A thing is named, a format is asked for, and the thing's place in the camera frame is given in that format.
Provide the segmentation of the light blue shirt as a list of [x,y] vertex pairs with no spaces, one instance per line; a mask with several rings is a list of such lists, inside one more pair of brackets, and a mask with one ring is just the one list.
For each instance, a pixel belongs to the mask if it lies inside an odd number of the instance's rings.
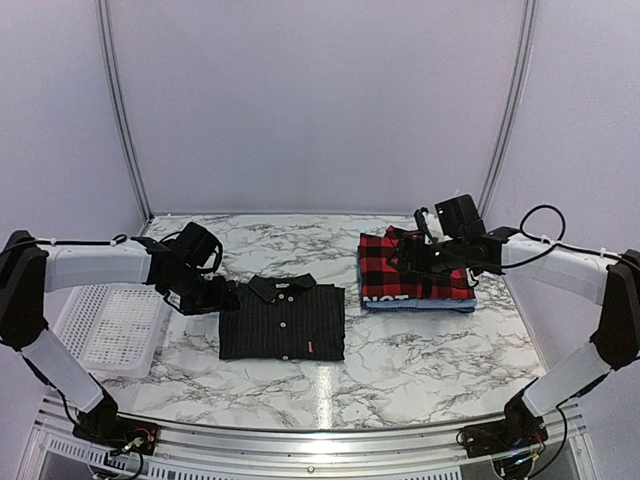
[[421,311],[421,310],[460,310],[473,312],[477,306],[477,300],[455,300],[455,299],[417,299],[409,298],[407,295],[396,297],[382,296],[365,297],[362,307],[367,310],[393,310],[393,311]]

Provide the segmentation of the black pinstriped long sleeve shirt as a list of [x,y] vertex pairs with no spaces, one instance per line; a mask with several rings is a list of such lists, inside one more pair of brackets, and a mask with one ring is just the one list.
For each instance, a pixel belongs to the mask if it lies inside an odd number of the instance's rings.
[[345,290],[307,273],[253,276],[236,287],[239,309],[219,315],[221,360],[340,362],[345,350]]

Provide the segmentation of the blue checked shirt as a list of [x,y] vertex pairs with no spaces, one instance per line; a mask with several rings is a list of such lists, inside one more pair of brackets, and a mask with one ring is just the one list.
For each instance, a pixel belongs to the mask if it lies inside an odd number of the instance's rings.
[[427,303],[393,303],[393,302],[366,302],[363,309],[369,311],[455,311],[460,313],[472,313],[476,310],[476,304],[465,302],[427,302]]

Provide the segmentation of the red black plaid shirt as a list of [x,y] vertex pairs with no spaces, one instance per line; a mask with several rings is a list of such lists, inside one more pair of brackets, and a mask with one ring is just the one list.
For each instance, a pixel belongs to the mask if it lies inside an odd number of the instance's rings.
[[464,270],[449,277],[429,277],[396,267],[394,255],[402,240],[424,244],[424,234],[389,226],[383,236],[361,233],[357,248],[361,298],[364,303],[385,301],[454,301],[476,305],[474,289]]

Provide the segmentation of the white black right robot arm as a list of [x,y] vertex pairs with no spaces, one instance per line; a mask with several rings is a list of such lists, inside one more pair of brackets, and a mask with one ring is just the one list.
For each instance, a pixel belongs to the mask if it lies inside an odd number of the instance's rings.
[[522,314],[545,373],[523,387],[495,423],[461,432],[476,455],[515,449],[544,432],[545,415],[596,388],[639,356],[639,253],[615,253],[528,233],[523,225],[489,230],[468,196],[436,206],[435,234],[425,208],[417,230],[393,247],[389,263],[430,277],[455,270],[501,277]]

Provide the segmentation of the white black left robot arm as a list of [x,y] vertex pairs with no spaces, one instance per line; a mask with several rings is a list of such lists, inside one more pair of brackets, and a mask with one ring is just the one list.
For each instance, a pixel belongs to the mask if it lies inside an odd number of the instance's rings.
[[1,251],[1,342],[76,409],[73,434],[102,445],[152,441],[154,423],[120,416],[103,374],[145,377],[169,312],[239,309],[219,275],[223,248],[193,222],[161,241],[42,239],[14,231]]

